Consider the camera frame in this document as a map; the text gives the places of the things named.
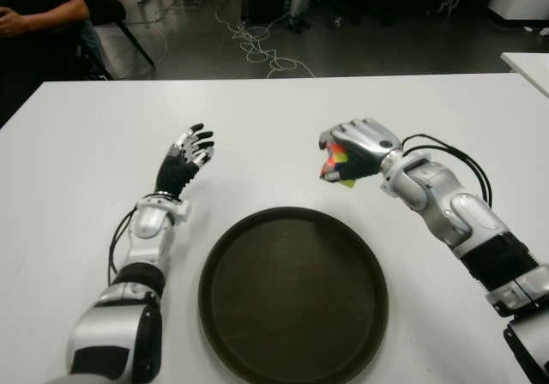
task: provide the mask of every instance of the person's arm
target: person's arm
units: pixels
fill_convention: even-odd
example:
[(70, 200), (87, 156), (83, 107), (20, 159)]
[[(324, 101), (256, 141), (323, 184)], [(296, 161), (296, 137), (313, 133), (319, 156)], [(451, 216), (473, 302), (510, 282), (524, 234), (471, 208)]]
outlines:
[(20, 15), (0, 6), (0, 38), (19, 37), (25, 33), (52, 30), (89, 18), (84, 0), (69, 0), (44, 13)]

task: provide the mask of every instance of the silver robotic arm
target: silver robotic arm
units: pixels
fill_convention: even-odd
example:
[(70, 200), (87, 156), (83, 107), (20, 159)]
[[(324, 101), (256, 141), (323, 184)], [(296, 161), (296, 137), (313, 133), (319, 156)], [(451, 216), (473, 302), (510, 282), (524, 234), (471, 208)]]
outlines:
[(382, 189), (399, 197), (449, 246), (489, 291), (487, 301), (513, 321), (504, 338), (534, 384), (549, 383), (549, 266), (481, 199), (468, 193), (452, 171), (424, 153), (404, 155), (401, 142), (376, 121), (353, 120), (323, 132), (320, 148), (343, 148), (347, 162), (323, 169), (337, 182), (381, 173)]
[[(117, 272), (112, 252), (124, 230), (115, 233), (109, 285), (72, 333), (67, 350), (69, 376), (51, 384), (146, 383), (158, 374), (160, 299), (168, 275), (173, 227), (189, 212), (189, 202), (179, 200), (179, 195), (214, 151), (214, 143), (204, 141), (213, 133), (199, 132), (202, 128), (197, 124), (187, 129), (170, 146), (154, 193), (140, 199), (124, 219), (130, 249)], [(111, 270), (116, 272), (112, 282)]]

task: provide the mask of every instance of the person's hand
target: person's hand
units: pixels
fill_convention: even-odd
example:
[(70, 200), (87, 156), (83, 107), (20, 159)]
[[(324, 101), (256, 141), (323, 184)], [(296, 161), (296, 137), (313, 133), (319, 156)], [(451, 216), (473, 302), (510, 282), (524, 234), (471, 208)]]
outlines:
[(28, 31), (27, 18), (8, 7), (0, 7), (0, 38), (19, 37)]

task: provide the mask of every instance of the black chair leg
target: black chair leg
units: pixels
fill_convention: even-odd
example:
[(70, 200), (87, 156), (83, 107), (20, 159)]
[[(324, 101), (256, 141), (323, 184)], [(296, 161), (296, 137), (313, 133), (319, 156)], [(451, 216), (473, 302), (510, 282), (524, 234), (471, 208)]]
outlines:
[(114, 77), (111, 75), (111, 73), (109, 73), (109, 71), (106, 69), (105, 65), (103, 65), (101, 60), (99, 60), (95, 56), (94, 52), (90, 51), (90, 49), (87, 48), (87, 45), (85, 45), (84, 43), (81, 44), (81, 48), (84, 54), (86, 54), (86, 56), (89, 57), (90, 60), (92, 60), (92, 63), (94, 63), (95, 67), (97, 67), (101, 71), (101, 73), (103, 73), (105, 78), (109, 81), (113, 81)]
[(137, 50), (139, 50), (139, 52), (148, 61), (148, 63), (151, 64), (154, 67), (154, 61), (152, 60), (151, 57), (148, 56), (147, 52), (145, 50), (143, 50), (143, 47), (141, 47), (141, 44), (139, 44), (139, 42), (137, 41), (134, 34), (131, 33), (131, 31), (124, 25), (123, 22), (121, 22), (121, 21), (114, 21), (114, 22), (116, 23), (118, 28), (120, 28), (122, 30), (122, 32), (124, 34), (126, 34), (126, 37), (128, 37), (130, 39), (132, 44), (136, 47)]

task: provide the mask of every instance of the white cable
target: white cable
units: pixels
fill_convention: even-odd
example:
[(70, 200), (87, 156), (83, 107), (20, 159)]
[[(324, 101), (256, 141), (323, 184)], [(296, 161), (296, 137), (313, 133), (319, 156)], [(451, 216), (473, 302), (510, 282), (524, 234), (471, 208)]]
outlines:
[[(232, 39), (242, 39), (240, 43), (240, 49), (246, 53), (246, 61), (248, 63), (265, 63), (268, 62), (271, 70), (268, 72), (266, 78), (270, 78), (274, 73), (280, 73), (284, 71), (294, 71), (299, 66), (307, 70), (311, 77), (316, 78), (311, 69), (307, 67), (304, 63), (299, 60), (288, 57), (279, 57), (275, 48), (264, 50), (261, 46), (262, 41), (265, 41), (270, 37), (271, 27), (278, 21), (284, 20), (288, 13), (284, 14), (282, 17), (274, 20), (266, 27), (250, 27), (246, 28), (244, 24), (240, 24), (237, 29), (231, 27), (231, 24), (228, 21), (223, 21), (219, 17), (219, 10), (225, 4), (220, 4), (214, 13), (214, 18), (220, 24), (225, 24), (227, 30), (232, 33)], [(255, 30), (262, 30), (258, 35), (253, 35), (251, 32)]]

